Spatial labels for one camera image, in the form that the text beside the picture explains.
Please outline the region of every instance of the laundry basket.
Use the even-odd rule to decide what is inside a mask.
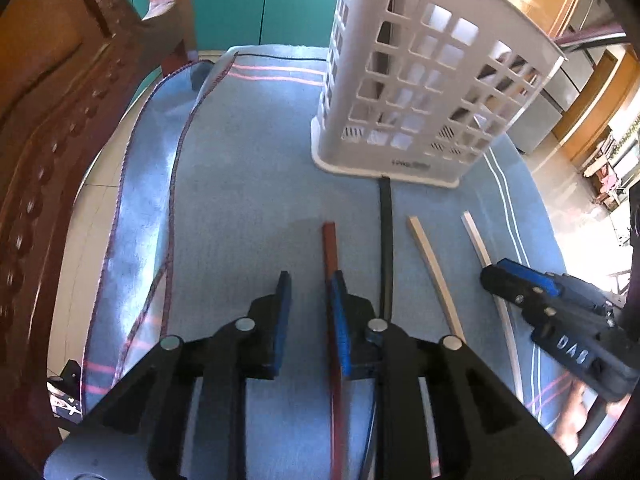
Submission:
[[[507,0],[338,0],[313,159],[455,187],[563,60]]]

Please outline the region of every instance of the carved wood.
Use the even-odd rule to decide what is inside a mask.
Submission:
[[[59,444],[47,349],[84,174],[140,82],[194,49],[190,0],[11,0],[0,14],[0,424],[42,471]]]

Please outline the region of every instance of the wooden furniture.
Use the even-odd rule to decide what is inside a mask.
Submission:
[[[0,433],[59,444],[47,348],[72,207],[137,86],[193,56],[190,0],[10,0],[0,14]]]
[[[640,85],[640,63],[631,48],[621,59],[606,51],[580,96],[553,129],[577,167],[587,160],[609,121]]]

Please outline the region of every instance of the light wooden strip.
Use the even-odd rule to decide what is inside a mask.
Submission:
[[[491,265],[491,258],[486,250],[486,246],[480,237],[476,223],[469,211],[462,213],[462,223],[465,225],[466,232],[471,238],[471,243],[474,245],[476,254],[480,259],[480,264],[483,267]],[[499,296],[494,296],[495,306],[498,309],[500,315],[500,321],[502,322],[502,329],[504,330],[504,338],[507,341],[507,351],[509,352],[509,361],[511,362],[511,371],[513,373],[513,384],[515,388],[516,397],[522,403],[524,403],[524,391],[522,388],[522,372],[520,371],[520,360],[518,359],[518,347],[516,346],[516,338],[513,335],[513,326],[511,325],[511,319],[509,318],[509,311],[507,309],[507,303]]]
[[[418,217],[409,216],[408,218],[409,228],[414,234],[414,239],[420,249],[420,254],[424,263],[427,265],[433,284],[436,287],[436,291],[440,298],[440,304],[444,311],[444,315],[447,318],[447,324],[449,329],[462,341],[466,343],[465,334],[462,332],[462,325],[460,324],[460,318],[458,317],[458,311],[453,303],[453,298],[449,292],[447,282],[444,280],[444,275],[436,259],[436,255],[431,248],[431,244],[427,239],[427,235],[424,233],[424,229],[418,220]]]

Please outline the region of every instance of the black mount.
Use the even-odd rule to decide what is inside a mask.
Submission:
[[[522,309],[531,340],[607,402],[640,378],[640,346],[617,322],[602,291],[569,275],[542,274],[511,260],[482,270],[482,286]]]
[[[564,452],[460,339],[430,343],[376,319],[369,301],[348,294],[340,271],[331,301],[343,377],[376,378],[376,480],[431,477],[423,377],[443,480],[573,478]]]
[[[191,398],[195,415],[190,480],[245,475],[245,381],[274,379],[282,363],[291,279],[253,301],[247,317],[185,343],[167,336],[153,347],[49,457],[47,480],[178,480]]]

